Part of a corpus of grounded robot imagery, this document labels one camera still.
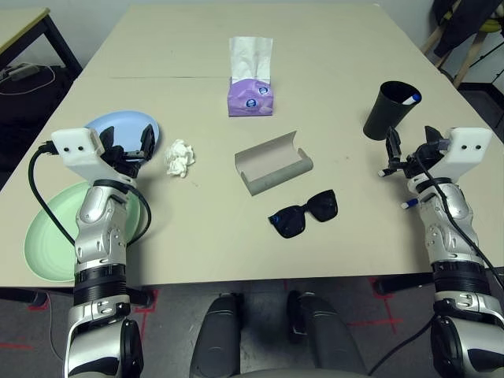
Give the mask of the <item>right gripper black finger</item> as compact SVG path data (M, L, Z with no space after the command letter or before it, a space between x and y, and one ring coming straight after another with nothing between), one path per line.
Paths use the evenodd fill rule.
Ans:
M402 151L400 148L401 139L395 128L389 128L386 138L386 149L389 161L400 161Z
M431 147L448 147L449 139L444 138L442 134L431 126L424 127L426 143Z

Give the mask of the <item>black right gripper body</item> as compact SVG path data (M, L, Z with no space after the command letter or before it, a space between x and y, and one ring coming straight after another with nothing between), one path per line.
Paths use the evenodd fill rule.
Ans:
M388 166L378 172L378 176L389 176L397 171L403 171L405 177L415 177L423 172L420 163L426 169L430 169L433 165L441 160L443 154L439 151L421 146L419 156L415 152L408 155L405 161L401 160L401 150L399 147L386 145L388 155Z

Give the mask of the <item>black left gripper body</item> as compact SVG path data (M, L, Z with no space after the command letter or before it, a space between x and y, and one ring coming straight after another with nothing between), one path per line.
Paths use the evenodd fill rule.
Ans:
M144 152L141 150L124 151L122 146L109 146L105 148L101 159L115 171L130 178L138 176Z

